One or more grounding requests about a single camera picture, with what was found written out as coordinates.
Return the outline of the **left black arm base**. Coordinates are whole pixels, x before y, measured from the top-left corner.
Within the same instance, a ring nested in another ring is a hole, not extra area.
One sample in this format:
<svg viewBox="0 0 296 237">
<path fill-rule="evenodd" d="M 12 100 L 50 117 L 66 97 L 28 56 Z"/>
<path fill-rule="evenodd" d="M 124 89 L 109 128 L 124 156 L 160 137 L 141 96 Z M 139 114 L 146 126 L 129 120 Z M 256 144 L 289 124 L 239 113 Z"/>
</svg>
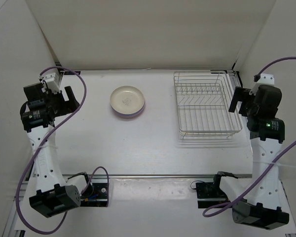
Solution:
<svg viewBox="0 0 296 237">
<path fill-rule="evenodd" d="M 82 207 L 108 207 L 109 205 L 109 184 L 92 183 L 81 195 Z"/>
</svg>

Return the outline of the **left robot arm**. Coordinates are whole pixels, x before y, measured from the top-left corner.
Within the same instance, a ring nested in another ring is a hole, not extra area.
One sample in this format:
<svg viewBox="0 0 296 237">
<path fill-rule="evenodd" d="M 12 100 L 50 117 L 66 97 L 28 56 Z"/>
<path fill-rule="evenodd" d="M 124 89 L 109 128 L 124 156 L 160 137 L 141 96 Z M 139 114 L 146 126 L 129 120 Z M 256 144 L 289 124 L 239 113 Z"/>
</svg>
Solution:
<svg viewBox="0 0 296 237">
<path fill-rule="evenodd" d="M 57 159 L 54 121 L 56 117 L 77 112 L 77 102 L 71 87 L 65 87 L 68 100 L 61 90 L 53 92 L 45 83 L 24 87 L 29 110 L 22 113 L 21 121 L 37 154 L 34 166 L 37 174 L 36 194 L 29 198 L 31 208 L 46 218 L 80 207 L 80 197 L 93 194 L 94 186 L 82 172 L 65 179 Z"/>
</svg>

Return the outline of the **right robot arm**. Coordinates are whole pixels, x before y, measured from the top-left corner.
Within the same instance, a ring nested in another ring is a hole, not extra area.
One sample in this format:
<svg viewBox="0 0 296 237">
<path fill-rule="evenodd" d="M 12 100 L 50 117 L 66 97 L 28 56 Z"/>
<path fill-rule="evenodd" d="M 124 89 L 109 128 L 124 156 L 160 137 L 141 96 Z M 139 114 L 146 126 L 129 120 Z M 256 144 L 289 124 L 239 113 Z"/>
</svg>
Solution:
<svg viewBox="0 0 296 237">
<path fill-rule="evenodd" d="M 289 223 L 290 216 L 280 203 L 279 169 L 274 162 L 285 139 L 285 124 L 276 118 L 281 99 L 281 90 L 271 85 L 260 85 L 254 92 L 236 87 L 231 99 L 229 111 L 235 112 L 240 102 L 239 114 L 247 118 L 253 152 L 252 189 L 246 192 L 234 174 L 220 171 L 214 176 L 212 193 L 235 201 L 231 208 L 237 224 L 273 230 Z"/>
</svg>

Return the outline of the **purple plate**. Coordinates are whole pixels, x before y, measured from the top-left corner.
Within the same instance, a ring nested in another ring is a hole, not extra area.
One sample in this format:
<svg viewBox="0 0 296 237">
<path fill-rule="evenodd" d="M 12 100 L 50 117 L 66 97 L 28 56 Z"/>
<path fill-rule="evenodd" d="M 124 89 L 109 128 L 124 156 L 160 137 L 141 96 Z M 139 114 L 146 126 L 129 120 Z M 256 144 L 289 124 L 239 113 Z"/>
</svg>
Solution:
<svg viewBox="0 0 296 237">
<path fill-rule="evenodd" d="M 143 108 L 142 110 L 139 110 L 139 111 L 137 111 L 137 112 L 135 112 L 135 113 L 133 113 L 133 114 L 123 114 L 123 113 L 119 113 L 119 112 L 117 112 L 117 111 L 115 111 L 115 113 L 116 113 L 118 116 L 122 117 L 122 118 L 133 118 L 133 117 L 136 117 L 136 116 L 140 115 L 144 110 L 145 110 L 145 109 Z"/>
</svg>

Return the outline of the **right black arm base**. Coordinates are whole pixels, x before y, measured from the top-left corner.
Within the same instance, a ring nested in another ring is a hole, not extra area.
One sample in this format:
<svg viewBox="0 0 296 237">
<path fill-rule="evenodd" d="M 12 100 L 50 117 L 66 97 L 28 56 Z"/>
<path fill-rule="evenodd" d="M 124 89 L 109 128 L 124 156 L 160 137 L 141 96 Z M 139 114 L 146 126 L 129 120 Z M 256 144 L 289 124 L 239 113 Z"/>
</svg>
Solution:
<svg viewBox="0 0 296 237">
<path fill-rule="evenodd" d="M 215 188 L 213 182 L 196 180 L 191 182 L 190 188 L 196 191 L 199 209 L 229 202 L 227 195 L 219 188 Z"/>
</svg>

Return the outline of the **beige plate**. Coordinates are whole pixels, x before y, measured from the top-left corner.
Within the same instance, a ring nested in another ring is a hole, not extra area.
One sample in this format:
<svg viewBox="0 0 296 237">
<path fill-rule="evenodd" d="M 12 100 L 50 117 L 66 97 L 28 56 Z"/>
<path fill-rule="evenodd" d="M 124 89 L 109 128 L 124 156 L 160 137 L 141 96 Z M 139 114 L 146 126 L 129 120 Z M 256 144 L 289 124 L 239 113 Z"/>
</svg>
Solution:
<svg viewBox="0 0 296 237">
<path fill-rule="evenodd" d="M 110 106 L 114 111 L 123 114 L 133 114 L 145 108 L 146 101 L 143 93 L 133 86 L 121 86 L 110 96 Z"/>
</svg>

